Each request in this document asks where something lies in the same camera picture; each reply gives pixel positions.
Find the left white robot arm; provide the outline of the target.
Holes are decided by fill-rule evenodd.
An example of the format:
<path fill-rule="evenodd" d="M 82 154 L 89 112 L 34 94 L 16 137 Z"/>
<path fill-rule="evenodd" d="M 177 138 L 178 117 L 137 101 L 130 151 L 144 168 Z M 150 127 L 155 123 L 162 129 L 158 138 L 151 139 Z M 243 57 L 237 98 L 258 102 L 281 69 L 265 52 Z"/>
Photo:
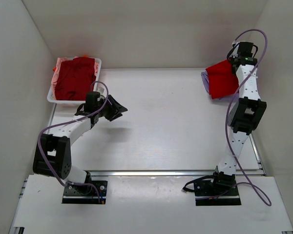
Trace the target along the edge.
<path fill-rule="evenodd" d="M 63 186 L 70 186 L 82 195 L 97 191 L 90 173 L 72 165 L 71 146 L 100 118 L 114 121 L 127 111 L 112 95 L 104 97 L 99 92 L 88 92 L 85 103 L 77 108 L 71 121 L 51 126 L 60 127 L 57 132 L 46 134 L 42 131 L 38 136 L 33 172 L 55 177 Z"/>

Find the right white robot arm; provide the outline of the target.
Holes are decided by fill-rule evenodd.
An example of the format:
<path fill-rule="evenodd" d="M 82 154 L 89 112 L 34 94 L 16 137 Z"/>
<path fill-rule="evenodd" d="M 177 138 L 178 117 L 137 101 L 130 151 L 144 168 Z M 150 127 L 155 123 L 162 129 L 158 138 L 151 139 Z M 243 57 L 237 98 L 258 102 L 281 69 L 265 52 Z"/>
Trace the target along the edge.
<path fill-rule="evenodd" d="M 191 181 L 193 189 L 185 185 L 183 192 L 194 193 L 202 188 L 201 182 L 206 182 L 210 192 L 207 198 L 216 197 L 231 189 L 235 183 L 237 159 L 239 158 L 245 141 L 254 131 L 266 108 L 266 102 L 261 100 L 257 88 L 257 59 L 252 50 L 258 47 L 252 42 L 241 41 L 233 45 L 227 58 L 232 72 L 238 78 L 238 100 L 227 115 L 226 133 L 228 148 L 212 175 L 203 176 Z"/>

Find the bright red t shirt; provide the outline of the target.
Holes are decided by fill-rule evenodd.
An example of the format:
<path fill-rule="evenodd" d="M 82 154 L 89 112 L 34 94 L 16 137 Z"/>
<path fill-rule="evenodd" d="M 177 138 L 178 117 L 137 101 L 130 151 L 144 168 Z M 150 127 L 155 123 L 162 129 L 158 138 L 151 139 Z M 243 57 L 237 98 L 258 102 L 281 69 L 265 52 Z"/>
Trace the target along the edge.
<path fill-rule="evenodd" d="M 232 73 L 228 60 L 206 68 L 208 77 L 208 93 L 212 99 L 231 97 L 237 90 L 238 78 Z"/>

